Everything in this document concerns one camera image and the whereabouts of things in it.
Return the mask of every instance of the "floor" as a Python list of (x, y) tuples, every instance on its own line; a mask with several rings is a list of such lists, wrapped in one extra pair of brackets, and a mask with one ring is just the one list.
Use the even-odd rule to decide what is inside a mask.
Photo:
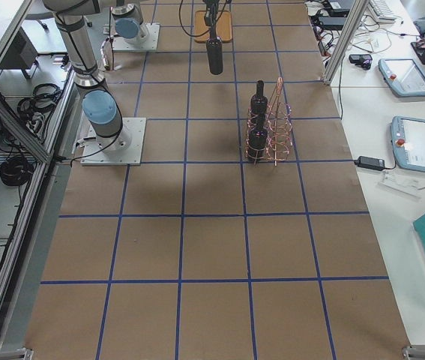
[[(158, 51), (116, 54), (141, 166), (73, 165), (25, 339), (37, 360), (401, 359), (408, 344), (305, 6), (232, 5), (224, 72), (142, 4)], [(183, 6), (184, 24), (203, 10)], [(284, 80), (286, 162), (248, 163), (255, 82)]]

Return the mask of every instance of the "keyboard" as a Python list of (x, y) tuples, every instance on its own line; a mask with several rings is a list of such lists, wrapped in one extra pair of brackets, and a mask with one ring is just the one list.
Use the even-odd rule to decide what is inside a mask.
[(369, 0), (367, 7), (374, 20), (378, 23), (393, 23), (400, 17), (394, 14), (385, 0)]

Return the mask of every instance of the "grid square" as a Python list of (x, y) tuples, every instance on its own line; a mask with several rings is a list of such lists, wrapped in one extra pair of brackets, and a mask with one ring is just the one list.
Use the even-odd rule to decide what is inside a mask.
[(43, 280), (109, 279), (117, 222), (118, 218), (59, 218)]
[(311, 216), (322, 276), (387, 276), (368, 214)]
[(157, 43), (158, 52), (179, 53), (190, 51), (191, 39), (181, 28), (162, 28), (159, 33), (159, 42)]
[(316, 37), (310, 26), (274, 26), (273, 29), (277, 50), (319, 52)]
[(127, 166), (81, 166), (74, 163), (61, 214), (118, 214), (126, 171)]
[(142, 12), (142, 16), (144, 17), (144, 21), (146, 23), (151, 23), (152, 22), (152, 16), (154, 15), (154, 9), (155, 9), (155, 4), (147, 4), (147, 3), (141, 3), (140, 4), (140, 10)]
[(314, 278), (316, 265), (304, 215), (247, 218), (253, 278)]
[(239, 151), (236, 120), (189, 121), (189, 161), (238, 161)]
[(189, 117), (192, 119), (236, 119), (235, 85), (190, 84)]
[[(161, 4), (155, 7), (154, 22), (162, 26), (179, 26), (178, 17), (179, 6), (176, 4)], [(183, 4), (181, 8), (182, 25), (190, 26), (190, 19), (192, 17), (192, 6)]]
[(173, 359), (177, 285), (113, 284), (100, 359)]
[(266, 4), (234, 4), (232, 23), (236, 25), (270, 25)]
[(339, 117), (330, 86), (322, 82), (285, 84), (293, 118)]
[(223, 72), (221, 75), (213, 75), (209, 70), (209, 62), (206, 52), (193, 52), (190, 63), (190, 81), (222, 83), (226, 81), (234, 81), (234, 59), (231, 52), (224, 52)]
[(242, 217), (186, 218), (183, 279), (247, 278), (245, 253)]
[(184, 119), (187, 111), (187, 84), (142, 84), (139, 117)]
[(337, 358), (394, 360), (409, 344), (388, 280), (323, 283)]
[(309, 25), (305, 4), (269, 4), (272, 23), (276, 25)]
[(238, 81), (277, 81), (280, 76), (275, 52), (247, 52), (235, 54), (235, 69)]
[(303, 163), (301, 171), (310, 212), (367, 210), (352, 162)]
[(274, 50), (274, 38), (272, 37), (272, 28), (269, 25), (234, 27), (234, 51)]
[(123, 218), (115, 256), (115, 279), (177, 279), (181, 219)]
[(186, 82), (189, 80), (189, 54), (151, 52), (147, 57), (144, 81)]
[(284, 81), (320, 80), (325, 70), (318, 52), (281, 52), (279, 60)]
[(179, 358), (252, 360), (246, 283), (185, 283)]
[(183, 161), (185, 120), (148, 120), (142, 161)]
[(188, 164), (186, 214), (243, 214), (238, 164)]
[(294, 163), (244, 166), (247, 213), (303, 212), (301, 184)]
[(134, 116), (136, 112), (139, 84), (111, 84), (109, 90), (124, 117)]
[(148, 163), (130, 169), (125, 214), (180, 214), (184, 166)]
[(339, 119), (294, 120), (293, 131), (301, 160), (341, 160), (352, 156)]
[(106, 290), (103, 284), (41, 285), (25, 346), (41, 360), (95, 359)]
[(114, 52), (114, 70), (105, 71), (107, 84), (123, 83), (127, 81), (140, 81), (144, 68), (145, 53), (133, 56), (129, 52)]
[(332, 359), (315, 281), (254, 283), (253, 300), (259, 359)]

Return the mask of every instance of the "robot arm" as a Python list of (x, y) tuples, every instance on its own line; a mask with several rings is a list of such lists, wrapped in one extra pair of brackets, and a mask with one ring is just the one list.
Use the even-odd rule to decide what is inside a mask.
[(75, 71), (74, 82), (82, 98), (82, 108), (97, 135), (99, 148), (108, 152), (127, 148), (131, 135), (123, 126), (120, 110), (97, 66), (84, 16), (112, 7), (118, 34), (130, 41), (140, 41), (148, 36), (148, 31), (139, 0), (43, 0), (43, 3), (54, 13)]

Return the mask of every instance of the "aluminum profile post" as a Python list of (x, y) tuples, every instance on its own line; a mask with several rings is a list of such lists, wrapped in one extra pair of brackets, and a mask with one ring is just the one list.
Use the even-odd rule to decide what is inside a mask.
[(324, 76), (322, 77), (322, 81), (325, 85), (330, 85), (332, 83), (334, 74), (336, 73), (340, 63), (344, 58), (344, 55), (346, 54), (347, 46), (354, 36), (355, 30), (357, 30), (359, 22), (361, 21), (361, 18), (364, 15), (364, 11), (368, 4), (369, 0), (355, 0), (354, 4), (352, 5), (352, 9), (347, 16), (346, 23), (342, 32), (340, 33), (339, 41), (337, 42), (331, 59), (325, 68)]

